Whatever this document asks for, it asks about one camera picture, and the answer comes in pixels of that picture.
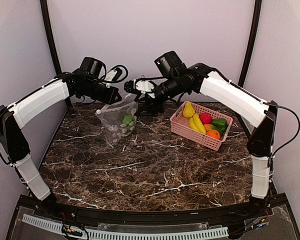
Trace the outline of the yellow toy banana bunch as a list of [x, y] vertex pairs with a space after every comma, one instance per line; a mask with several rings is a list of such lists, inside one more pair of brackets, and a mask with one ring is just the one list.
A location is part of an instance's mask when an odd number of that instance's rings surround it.
[[200, 117], [197, 113], [195, 113], [188, 121], [188, 124], [189, 124], [189, 127], [194, 130], [194, 131], [197, 131], [199, 133], [202, 133], [202, 134], [206, 134], [207, 133], [207, 130], [206, 128], [204, 127], [202, 121], [200, 120]]

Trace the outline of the yellow toy pear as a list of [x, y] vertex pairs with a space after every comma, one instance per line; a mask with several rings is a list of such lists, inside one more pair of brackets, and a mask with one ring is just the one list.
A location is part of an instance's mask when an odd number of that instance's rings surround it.
[[192, 103], [187, 101], [185, 103], [184, 107], [183, 107], [183, 110], [182, 110], [183, 117], [191, 118], [191, 117], [194, 116], [195, 113], [196, 112], [195, 112], [195, 109], [192, 106]]

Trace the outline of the green toy watermelon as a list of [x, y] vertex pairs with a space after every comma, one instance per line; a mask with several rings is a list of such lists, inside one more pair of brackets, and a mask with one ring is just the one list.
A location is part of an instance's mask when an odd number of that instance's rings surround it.
[[130, 127], [132, 127], [136, 122], [136, 118], [133, 115], [126, 115], [123, 120], [122, 120], [122, 124], [120, 125], [123, 128], [129, 129]]

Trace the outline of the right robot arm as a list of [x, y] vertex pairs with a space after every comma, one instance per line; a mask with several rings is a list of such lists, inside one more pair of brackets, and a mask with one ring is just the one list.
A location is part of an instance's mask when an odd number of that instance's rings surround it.
[[256, 217], [265, 208], [270, 186], [275, 128], [278, 109], [275, 101], [266, 101], [227, 79], [218, 69], [204, 63], [186, 67], [175, 51], [169, 51], [154, 61], [165, 80], [159, 85], [152, 78], [127, 81], [124, 90], [135, 94], [135, 101], [144, 101], [137, 115], [154, 116], [163, 112], [163, 103], [180, 94], [203, 94], [227, 106], [244, 119], [254, 130], [247, 143], [252, 158], [252, 201], [245, 205], [245, 213]]

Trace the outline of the clear zip top bag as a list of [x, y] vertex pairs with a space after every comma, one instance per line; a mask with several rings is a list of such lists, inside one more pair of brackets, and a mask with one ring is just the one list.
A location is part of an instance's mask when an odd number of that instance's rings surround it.
[[[134, 101], [135, 96], [124, 92], [122, 101], [106, 104], [97, 109], [95, 115], [104, 127], [105, 138], [111, 145], [116, 145], [123, 137], [130, 135], [136, 127], [138, 103]], [[135, 116], [135, 124], [130, 128], [121, 127], [125, 116]]]

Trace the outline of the red toy apple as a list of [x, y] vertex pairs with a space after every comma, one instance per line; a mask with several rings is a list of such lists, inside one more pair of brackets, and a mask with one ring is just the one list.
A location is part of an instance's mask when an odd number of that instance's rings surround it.
[[203, 125], [212, 123], [212, 116], [209, 113], [202, 113], [199, 115], [199, 118]]

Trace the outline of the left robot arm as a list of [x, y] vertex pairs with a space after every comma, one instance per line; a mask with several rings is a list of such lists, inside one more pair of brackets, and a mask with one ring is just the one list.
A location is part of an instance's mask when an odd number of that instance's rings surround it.
[[57, 218], [60, 206], [53, 201], [54, 194], [35, 166], [30, 146], [22, 129], [36, 116], [72, 96], [89, 97], [104, 104], [122, 100], [119, 89], [113, 85], [125, 80], [128, 70], [106, 65], [93, 57], [85, 57], [73, 72], [62, 72], [45, 85], [8, 106], [0, 106], [0, 147], [7, 154], [3, 162], [15, 168], [21, 182], [41, 201], [41, 210], [50, 218]]

